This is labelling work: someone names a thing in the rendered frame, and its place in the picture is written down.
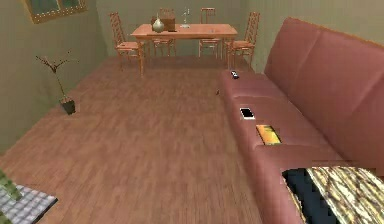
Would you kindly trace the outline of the yellow patterned pillow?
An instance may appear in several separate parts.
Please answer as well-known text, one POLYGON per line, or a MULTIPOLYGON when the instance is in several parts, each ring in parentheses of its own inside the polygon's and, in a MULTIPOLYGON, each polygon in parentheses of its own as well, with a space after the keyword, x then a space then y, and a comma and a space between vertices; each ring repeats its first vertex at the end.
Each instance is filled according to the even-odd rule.
POLYGON ((366 169, 296 168, 282 177, 305 224, 384 224, 384 181, 366 169))

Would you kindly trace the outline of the wooden dining chair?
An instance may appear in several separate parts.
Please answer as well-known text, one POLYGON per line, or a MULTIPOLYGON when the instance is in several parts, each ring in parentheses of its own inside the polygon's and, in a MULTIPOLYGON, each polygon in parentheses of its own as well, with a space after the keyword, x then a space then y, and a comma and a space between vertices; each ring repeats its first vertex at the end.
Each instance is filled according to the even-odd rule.
MULTIPOLYGON (((207 24, 211 17, 216 16, 216 9, 214 7, 203 7, 200 10, 200 23, 207 24)), ((218 38, 200 39, 198 47, 198 56, 201 56, 204 49, 211 49, 215 57, 219 55, 219 44, 221 40, 218 38)))
POLYGON ((143 72, 145 43, 142 41, 126 40, 118 12, 110 13, 109 18, 113 33, 114 49, 117 52, 119 61, 122 61, 124 55, 126 55, 128 59, 136 58, 138 60, 139 71, 143 72))
MULTIPOLYGON (((174 10, 171 8, 160 8, 159 9, 159 17, 162 12, 173 12, 174 10)), ((167 48, 167 55, 171 53, 176 53, 176 45, 174 39, 153 39, 152 40, 154 47, 154 55, 157 55, 157 50, 161 51, 161 54, 164 54, 163 48, 167 48)))
POLYGON ((256 47, 259 21, 260 13, 250 12, 244 39, 229 40, 224 43, 224 49, 226 50, 227 56, 227 64, 229 67, 235 66, 235 58, 238 52, 240 52, 241 56, 249 57, 248 66, 251 66, 256 47))

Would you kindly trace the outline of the pink sofa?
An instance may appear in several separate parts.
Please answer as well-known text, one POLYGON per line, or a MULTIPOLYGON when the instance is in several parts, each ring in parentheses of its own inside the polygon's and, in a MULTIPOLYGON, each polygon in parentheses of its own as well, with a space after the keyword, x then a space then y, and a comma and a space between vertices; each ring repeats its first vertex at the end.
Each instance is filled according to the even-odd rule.
POLYGON ((231 71, 219 74, 219 92, 263 224, 304 224, 287 169, 362 167, 384 180, 384 46, 289 17, 263 73, 231 71), (257 125, 281 144, 264 145, 257 125))

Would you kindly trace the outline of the bare twig house plant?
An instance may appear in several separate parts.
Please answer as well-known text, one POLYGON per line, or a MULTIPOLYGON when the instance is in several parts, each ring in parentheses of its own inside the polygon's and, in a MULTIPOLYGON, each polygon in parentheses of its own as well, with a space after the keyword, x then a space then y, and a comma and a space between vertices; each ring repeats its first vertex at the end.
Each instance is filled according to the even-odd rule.
POLYGON ((58 75, 58 69, 66 63, 77 62, 77 59, 60 59, 58 62, 54 60, 49 60, 47 56, 36 56, 36 59, 43 65, 47 66, 53 73, 55 79, 57 80, 60 92, 62 94, 62 97, 59 99, 59 103, 63 110, 66 112, 67 115, 74 114, 76 112, 75 101, 71 97, 69 97, 64 91, 64 87, 58 75))

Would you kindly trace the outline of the pale green vase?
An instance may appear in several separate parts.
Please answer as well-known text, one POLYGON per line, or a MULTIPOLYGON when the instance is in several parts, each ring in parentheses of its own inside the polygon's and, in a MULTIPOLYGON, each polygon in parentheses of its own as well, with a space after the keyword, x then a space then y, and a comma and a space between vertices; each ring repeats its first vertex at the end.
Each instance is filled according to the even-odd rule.
POLYGON ((159 16, 156 16, 156 19, 152 24, 152 30, 156 33, 161 33, 164 31, 164 23, 161 21, 159 16))

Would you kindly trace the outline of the clear glass candle holder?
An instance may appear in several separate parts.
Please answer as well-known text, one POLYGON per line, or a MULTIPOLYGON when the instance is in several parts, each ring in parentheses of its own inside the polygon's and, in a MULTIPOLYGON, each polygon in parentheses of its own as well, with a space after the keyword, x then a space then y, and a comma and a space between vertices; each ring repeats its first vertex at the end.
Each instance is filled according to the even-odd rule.
POLYGON ((190 9, 188 7, 185 7, 181 15, 183 17, 183 23, 180 25, 180 28, 190 28, 190 25, 187 22, 189 15, 190 15, 190 9))

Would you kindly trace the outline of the green leafy plant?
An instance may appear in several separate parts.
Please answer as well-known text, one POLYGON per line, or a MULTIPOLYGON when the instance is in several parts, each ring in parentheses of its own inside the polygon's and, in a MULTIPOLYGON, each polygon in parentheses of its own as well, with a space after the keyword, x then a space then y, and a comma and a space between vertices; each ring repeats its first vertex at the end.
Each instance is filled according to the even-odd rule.
POLYGON ((9 179, 6 174, 0 169, 0 187, 6 191, 8 196, 18 201, 22 198, 21 192, 17 189, 16 185, 9 179))

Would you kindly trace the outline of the wooden dining table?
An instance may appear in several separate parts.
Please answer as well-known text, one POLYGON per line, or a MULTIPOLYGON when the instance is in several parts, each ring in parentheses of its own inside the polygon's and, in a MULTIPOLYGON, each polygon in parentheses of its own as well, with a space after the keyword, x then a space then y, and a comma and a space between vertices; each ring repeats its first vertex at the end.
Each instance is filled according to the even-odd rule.
POLYGON ((163 31, 161 33, 153 31, 151 24, 142 24, 133 31, 132 36, 141 46, 142 41, 168 38, 176 40, 220 38, 233 42, 237 34, 237 30, 230 24, 190 24, 189 28, 181 28, 180 24, 177 24, 175 32, 163 31))

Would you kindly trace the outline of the orange yellow book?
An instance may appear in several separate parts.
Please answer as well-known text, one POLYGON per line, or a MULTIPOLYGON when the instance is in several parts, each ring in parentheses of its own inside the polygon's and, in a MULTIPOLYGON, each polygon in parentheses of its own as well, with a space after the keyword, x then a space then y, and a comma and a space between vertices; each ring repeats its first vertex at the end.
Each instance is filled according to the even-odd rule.
POLYGON ((274 128, 270 125, 257 125, 256 129, 264 145, 281 144, 281 140, 274 128))

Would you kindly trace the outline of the gold framed wall picture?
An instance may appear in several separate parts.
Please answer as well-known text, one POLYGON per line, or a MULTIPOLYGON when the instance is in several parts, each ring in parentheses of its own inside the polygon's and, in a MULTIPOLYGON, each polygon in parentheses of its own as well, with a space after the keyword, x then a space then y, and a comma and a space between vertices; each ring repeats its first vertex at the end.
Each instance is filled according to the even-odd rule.
POLYGON ((45 23, 87 10, 86 0, 21 0, 34 24, 45 23))

